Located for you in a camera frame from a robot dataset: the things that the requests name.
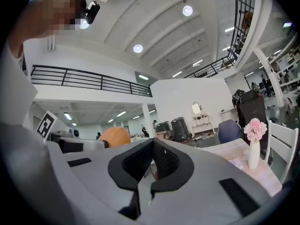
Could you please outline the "orange object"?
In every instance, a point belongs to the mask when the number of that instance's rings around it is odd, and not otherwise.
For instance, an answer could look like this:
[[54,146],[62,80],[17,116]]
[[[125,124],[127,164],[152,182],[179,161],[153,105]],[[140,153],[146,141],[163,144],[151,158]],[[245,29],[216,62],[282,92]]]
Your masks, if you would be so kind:
[[111,127],[104,131],[99,140],[106,141],[108,147],[118,147],[131,143],[130,133],[124,127]]

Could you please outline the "floral pastel tablecloth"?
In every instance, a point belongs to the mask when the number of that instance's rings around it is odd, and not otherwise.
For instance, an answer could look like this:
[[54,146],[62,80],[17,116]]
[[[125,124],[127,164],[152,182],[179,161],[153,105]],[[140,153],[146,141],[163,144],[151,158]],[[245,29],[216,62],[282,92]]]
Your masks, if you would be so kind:
[[249,168],[247,159],[249,146],[242,139],[237,139],[216,146],[210,146],[207,148],[203,148],[203,150],[217,154],[228,161],[235,158],[242,158],[245,161],[245,170],[243,172],[252,177],[262,187],[264,187],[271,197],[281,191],[281,182],[264,160],[259,159],[259,163],[256,169],[252,170]]

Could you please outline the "black round bin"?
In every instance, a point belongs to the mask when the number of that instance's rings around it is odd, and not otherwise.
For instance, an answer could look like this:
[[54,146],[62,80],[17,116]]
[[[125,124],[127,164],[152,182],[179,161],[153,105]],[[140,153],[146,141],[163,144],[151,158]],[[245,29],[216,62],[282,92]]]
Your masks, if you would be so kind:
[[173,119],[171,126],[174,131],[174,139],[176,142],[185,143],[191,140],[192,134],[189,132],[183,117]]

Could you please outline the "person's white shirt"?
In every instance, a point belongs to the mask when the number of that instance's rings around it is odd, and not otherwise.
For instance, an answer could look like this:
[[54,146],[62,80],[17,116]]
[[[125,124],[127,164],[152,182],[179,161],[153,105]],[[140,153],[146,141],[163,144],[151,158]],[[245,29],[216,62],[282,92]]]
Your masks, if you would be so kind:
[[6,41],[0,54],[0,123],[23,125],[37,93],[24,53],[14,57]]

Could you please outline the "white vanity table with mirror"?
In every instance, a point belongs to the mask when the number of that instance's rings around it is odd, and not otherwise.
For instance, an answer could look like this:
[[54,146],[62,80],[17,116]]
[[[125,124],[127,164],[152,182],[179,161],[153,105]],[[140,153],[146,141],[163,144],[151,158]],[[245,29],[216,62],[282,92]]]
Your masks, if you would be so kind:
[[198,133],[205,134],[207,132],[212,132],[215,135],[216,131],[212,123],[212,118],[206,113],[200,103],[194,101],[191,105],[191,109],[192,120],[189,123],[189,126],[191,128],[192,136],[195,136]]

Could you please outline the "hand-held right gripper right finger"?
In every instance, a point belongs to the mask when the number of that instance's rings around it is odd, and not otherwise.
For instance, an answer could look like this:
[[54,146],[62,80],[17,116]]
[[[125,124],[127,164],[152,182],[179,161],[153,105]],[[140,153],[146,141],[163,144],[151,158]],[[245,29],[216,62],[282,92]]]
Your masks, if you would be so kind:
[[270,194],[227,159],[171,141],[153,140],[158,180],[141,223],[234,223],[270,200]]

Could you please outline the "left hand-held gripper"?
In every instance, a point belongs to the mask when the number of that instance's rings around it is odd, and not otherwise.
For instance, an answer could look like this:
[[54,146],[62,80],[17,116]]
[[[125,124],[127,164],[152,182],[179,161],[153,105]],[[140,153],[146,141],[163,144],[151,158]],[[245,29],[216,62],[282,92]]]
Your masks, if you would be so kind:
[[81,139],[76,137],[73,130],[50,111],[44,114],[36,131],[45,140],[57,143],[62,153],[102,150],[109,147],[109,143],[105,140]]

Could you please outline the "curved black balcony railing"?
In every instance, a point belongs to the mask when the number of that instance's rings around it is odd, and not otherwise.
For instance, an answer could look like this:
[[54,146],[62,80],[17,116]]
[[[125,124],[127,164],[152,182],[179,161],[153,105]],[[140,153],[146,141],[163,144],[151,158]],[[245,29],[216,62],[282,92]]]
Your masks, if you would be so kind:
[[247,39],[255,0],[219,0],[219,44],[217,60],[199,63],[185,78],[210,78],[234,67]]

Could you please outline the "white shelf rack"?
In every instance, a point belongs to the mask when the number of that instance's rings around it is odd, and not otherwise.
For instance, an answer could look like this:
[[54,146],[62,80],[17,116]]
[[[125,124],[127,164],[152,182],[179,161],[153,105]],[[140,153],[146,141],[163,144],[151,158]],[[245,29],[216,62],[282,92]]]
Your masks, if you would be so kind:
[[300,91],[300,53],[287,53],[277,61],[283,94]]

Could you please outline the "white wooden chair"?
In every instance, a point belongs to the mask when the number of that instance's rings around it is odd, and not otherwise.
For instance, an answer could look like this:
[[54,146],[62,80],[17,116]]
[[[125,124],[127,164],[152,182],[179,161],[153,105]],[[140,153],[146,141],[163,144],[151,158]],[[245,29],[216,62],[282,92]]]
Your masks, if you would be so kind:
[[265,155],[265,162],[269,161],[270,151],[275,151],[285,162],[286,167],[280,178],[281,184],[284,183],[288,171],[290,170],[298,141],[299,129],[290,129],[277,123],[268,121],[268,144]]

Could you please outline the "long black balcony railing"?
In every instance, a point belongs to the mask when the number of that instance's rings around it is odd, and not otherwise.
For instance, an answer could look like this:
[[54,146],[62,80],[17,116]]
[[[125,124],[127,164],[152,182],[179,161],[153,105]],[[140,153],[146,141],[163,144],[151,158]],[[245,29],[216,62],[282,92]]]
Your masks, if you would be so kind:
[[36,85],[66,86],[152,97],[150,87],[73,68],[33,65],[30,77]]

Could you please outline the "black mesh office chair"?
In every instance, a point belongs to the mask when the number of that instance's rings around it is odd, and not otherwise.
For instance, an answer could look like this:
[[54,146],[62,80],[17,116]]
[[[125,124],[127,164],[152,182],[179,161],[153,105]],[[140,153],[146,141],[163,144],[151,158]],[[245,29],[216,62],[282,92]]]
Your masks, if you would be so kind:
[[250,145],[247,135],[244,133],[245,126],[253,119],[257,118],[260,122],[268,125],[263,96],[251,90],[241,96],[240,104],[238,105],[239,111],[239,125],[241,127],[242,139]]

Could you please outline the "white ribbed vase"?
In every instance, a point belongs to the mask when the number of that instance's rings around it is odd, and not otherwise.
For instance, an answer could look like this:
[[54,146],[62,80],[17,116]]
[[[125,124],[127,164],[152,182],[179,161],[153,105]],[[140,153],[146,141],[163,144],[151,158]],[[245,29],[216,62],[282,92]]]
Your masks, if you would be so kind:
[[250,169],[256,169],[260,159],[260,142],[255,140],[250,142],[248,156],[248,166]]

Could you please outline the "blue office chair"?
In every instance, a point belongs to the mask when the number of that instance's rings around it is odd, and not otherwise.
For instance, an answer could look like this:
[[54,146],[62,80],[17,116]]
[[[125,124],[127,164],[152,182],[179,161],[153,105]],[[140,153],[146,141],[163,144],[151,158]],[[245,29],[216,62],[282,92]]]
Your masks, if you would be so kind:
[[221,144],[239,139],[241,127],[233,120],[226,120],[218,125],[217,136]]

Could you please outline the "pink flower bunch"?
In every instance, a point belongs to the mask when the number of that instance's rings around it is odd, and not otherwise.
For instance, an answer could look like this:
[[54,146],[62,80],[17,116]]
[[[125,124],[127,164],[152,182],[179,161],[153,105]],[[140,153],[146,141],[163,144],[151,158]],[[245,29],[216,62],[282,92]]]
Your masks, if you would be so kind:
[[251,143],[258,143],[267,132],[267,125],[257,118],[253,118],[244,128],[244,134]]

